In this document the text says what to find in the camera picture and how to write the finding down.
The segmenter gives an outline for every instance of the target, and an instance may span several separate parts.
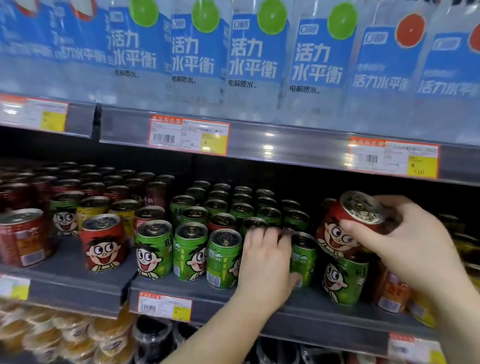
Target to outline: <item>plastic price strip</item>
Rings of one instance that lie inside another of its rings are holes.
[[[163,294],[140,292],[137,311],[144,315],[190,322],[192,317],[192,300],[165,296]]]
[[[68,103],[0,94],[0,123],[64,132]]]
[[[226,156],[229,132],[225,122],[152,115],[148,145]]]
[[[439,342],[395,332],[390,333],[388,340],[388,358],[414,363],[446,364]]]
[[[28,299],[29,289],[30,280],[27,278],[8,276],[6,274],[0,275],[1,297],[25,301]]]
[[[438,178],[440,146],[351,137],[345,166],[352,170]]]

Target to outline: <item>shelf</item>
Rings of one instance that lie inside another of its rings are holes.
[[[357,135],[324,129],[232,120],[224,117],[199,117],[199,115],[211,115],[213,112],[204,109],[184,108],[183,110],[185,114],[173,113],[169,110],[148,112],[104,107],[100,142],[148,147],[150,119],[153,114],[190,117],[230,123],[227,157],[347,170],[347,159],[351,156],[348,154],[350,137]],[[335,128],[332,123],[321,125],[325,128]],[[365,134],[361,136],[378,137]],[[479,164],[480,148],[441,144],[438,180],[480,185],[480,170],[472,168]]]
[[[134,254],[118,268],[103,273],[87,271],[84,262],[80,240],[68,238],[47,260],[29,268],[0,264],[0,273],[31,280],[28,303],[116,318],[136,274]]]
[[[0,125],[90,138],[95,109],[95,103],[0,94]]]
[[[192,300],[191,321],[206,323],[232,296],[234,290],[210,287],[202,277],[183,282],[169,274],[158,280],[138,276],[130,288],[130,310],[137,312],[140,292],[164,294]],[[387,355],[390,332],[438,340],[434,330],[408,314],[391,315],[360,302],[344,307],[331,301],[323,291],[313,288],[295,290],[287,303],[267,322],[266,336],[309,343],[352,352]]]

